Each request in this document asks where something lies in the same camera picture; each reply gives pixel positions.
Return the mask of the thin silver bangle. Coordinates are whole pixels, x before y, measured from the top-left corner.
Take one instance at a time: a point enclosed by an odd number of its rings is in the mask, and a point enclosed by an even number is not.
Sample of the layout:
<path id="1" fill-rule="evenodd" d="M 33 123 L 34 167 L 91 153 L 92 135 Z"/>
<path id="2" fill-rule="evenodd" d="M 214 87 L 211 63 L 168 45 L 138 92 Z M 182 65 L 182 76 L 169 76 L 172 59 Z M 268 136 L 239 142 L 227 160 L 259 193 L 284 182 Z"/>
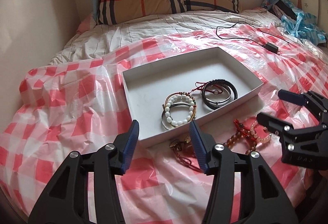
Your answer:
<path id="1" fill-rule="evenodd" d="M 214 84 L 205 89 L 206 100 L 213 104 L 219 105 L 230 101 L 232 96 L 231 89 L 226 85 Z"/>

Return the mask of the blue white checkered plastic bag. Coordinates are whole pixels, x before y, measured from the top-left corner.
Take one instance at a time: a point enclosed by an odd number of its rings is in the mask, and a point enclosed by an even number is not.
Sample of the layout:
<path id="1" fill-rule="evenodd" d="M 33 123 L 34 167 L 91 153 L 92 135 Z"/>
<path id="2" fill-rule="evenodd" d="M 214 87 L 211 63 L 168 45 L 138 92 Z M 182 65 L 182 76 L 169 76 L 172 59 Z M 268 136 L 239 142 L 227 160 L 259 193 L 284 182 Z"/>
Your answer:
<path id="1" fill-rule="evenodd" d="M 286 15 L 281 17 L 283 27 L 290 35 L 298 39 L 307 39 L 316 46 L 326 42 L 327 33 L 318 27 L 316 16 L 297 8 L 289 0 L 281 1 L 296 15 L 296 20 L 292 20 Z"/>

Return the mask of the red white checkered plastic sheet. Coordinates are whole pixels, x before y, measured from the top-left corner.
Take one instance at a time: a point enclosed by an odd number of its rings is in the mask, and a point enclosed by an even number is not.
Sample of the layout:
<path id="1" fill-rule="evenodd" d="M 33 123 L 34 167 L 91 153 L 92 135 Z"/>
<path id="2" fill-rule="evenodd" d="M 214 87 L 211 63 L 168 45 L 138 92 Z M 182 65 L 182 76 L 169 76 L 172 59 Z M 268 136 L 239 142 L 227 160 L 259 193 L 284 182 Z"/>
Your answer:
<path id="1" fill-rule="evenodd" d="M 259 94 L 205 124 L 217 141 L 233 131 L 234 118 L 249 126 L 260 111 L 297 127 L 315 119 L 280 102 L 279 89 L 327 94 L 327 51 L 288 36 L 274 26 L 238 25 L 224 37 L 251 37 L 279 48 L 273 54 L 248 40 L 221 40 L 214 30 L 161 35 L 125 45 L 96 59 L 31 70 L 20 85 L 23 106 L 1 134 L 1 188 L 13 206 L 29 215 L 60 163 L 73 150 L 87 154 L 126 132 L 131 115 L 123 72 L 171 56 L 221 48 L 263 83 Z M 211 179 L 179 164 L 168 141 L 138 146 L 131 168 L 118 181 L 128 223 L 200 223 Z"/>

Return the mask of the white shallow cardboard box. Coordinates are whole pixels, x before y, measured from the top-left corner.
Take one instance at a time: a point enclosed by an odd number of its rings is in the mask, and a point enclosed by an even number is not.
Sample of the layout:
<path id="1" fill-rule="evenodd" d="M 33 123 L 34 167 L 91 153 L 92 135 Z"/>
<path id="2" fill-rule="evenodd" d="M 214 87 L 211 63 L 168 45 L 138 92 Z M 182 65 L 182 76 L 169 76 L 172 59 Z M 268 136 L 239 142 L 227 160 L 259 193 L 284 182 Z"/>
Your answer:
<path id="1" fill-rule="evenodd" d="M 262 81 L 240 61 L 222 50 L 210 48 L 153 61 L 123 72 L 123 86 L 132 119 L 140 124 L 139 142 L 150 147 L 188 131 L 188 125 L 165 129 L 161 117 L 168 95 L 189 92 L 196 82 L 224 79 L 234 85 L 237 99 L 211 110 L 195 94 L 199 125 L 219 118 L 256 96 Z"/>

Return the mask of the white striped bed sheet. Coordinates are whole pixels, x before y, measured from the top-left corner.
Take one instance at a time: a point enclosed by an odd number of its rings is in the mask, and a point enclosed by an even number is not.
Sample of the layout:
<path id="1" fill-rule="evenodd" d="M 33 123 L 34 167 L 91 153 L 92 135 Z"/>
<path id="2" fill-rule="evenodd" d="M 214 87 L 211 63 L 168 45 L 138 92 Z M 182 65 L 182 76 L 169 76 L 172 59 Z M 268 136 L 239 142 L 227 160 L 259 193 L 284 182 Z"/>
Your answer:
<path id="1" fill-rule="evenodd" d="M 278 17 L 262 8 L 245 10 L 240 14 L 198 10 L 180 14 L 150 15 L 116 25 L 96 25 L 81 35 L 76 33 L 49 63 L 58 65 L 94 59 L 153 36 L 214 29 L 217 26 L 231 26 L 238 21 L 246 21 L 254 26 L 281 26 Z"/>

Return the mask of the pink pillow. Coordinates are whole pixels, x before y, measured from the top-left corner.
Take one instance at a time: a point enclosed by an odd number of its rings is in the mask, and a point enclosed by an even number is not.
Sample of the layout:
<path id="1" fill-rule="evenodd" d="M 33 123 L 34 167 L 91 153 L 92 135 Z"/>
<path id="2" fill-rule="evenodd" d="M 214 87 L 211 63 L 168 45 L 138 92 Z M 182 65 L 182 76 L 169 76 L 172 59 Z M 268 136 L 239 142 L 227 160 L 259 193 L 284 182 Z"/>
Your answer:
<path id="1" fill-rule="evenodd" d="M 93 13 L 90 13 L 87 15 L 87 17 L 80 23 L 80 25 L 77 28 L 76 33 L 81 35 L 85 33 L 86 31 L 89 31 L 93 29 L 97 25 L 97 22 L 95 21 L 93 17 Z"/>

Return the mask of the white headboard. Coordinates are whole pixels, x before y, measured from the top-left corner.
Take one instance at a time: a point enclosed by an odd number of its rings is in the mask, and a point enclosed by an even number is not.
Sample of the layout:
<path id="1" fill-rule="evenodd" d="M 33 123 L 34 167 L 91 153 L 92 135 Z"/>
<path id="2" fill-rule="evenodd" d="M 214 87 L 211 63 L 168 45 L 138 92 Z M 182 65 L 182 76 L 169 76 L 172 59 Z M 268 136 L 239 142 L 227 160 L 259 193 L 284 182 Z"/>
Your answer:
<path id="1" fill-rule="evenodd" d="M 80 23 L 75 0 L 1 0 L 1 130 L 22 106 L 26 73 L 47 65 Z"/>

